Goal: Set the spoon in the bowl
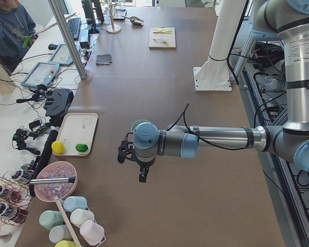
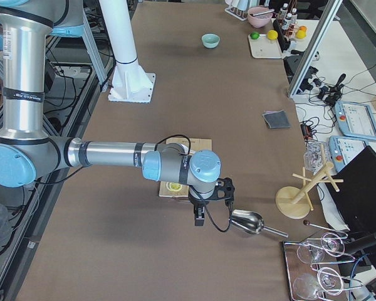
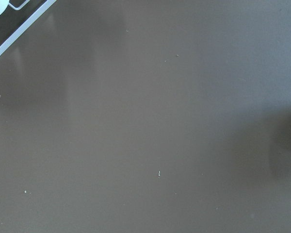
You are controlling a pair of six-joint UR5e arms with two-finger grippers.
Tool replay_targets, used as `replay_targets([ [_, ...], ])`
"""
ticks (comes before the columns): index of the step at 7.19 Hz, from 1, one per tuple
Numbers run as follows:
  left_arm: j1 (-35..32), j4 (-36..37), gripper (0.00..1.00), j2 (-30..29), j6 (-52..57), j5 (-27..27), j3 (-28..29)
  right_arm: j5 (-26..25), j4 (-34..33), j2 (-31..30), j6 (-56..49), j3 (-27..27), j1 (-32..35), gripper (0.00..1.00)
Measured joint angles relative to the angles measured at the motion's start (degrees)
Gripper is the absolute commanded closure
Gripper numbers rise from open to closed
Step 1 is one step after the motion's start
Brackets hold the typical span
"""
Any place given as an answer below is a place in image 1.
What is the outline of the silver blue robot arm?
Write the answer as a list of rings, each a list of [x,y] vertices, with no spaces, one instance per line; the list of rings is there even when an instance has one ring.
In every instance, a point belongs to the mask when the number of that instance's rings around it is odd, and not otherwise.
[[[148,121],[132,127],[140,182],[159,155],[193,158],[199,146],[269,152],[309,172],[309,1],[256,1],[253,33],[284,42],[287,122],[282,126],[225,128],[170,125],[159,130]]]

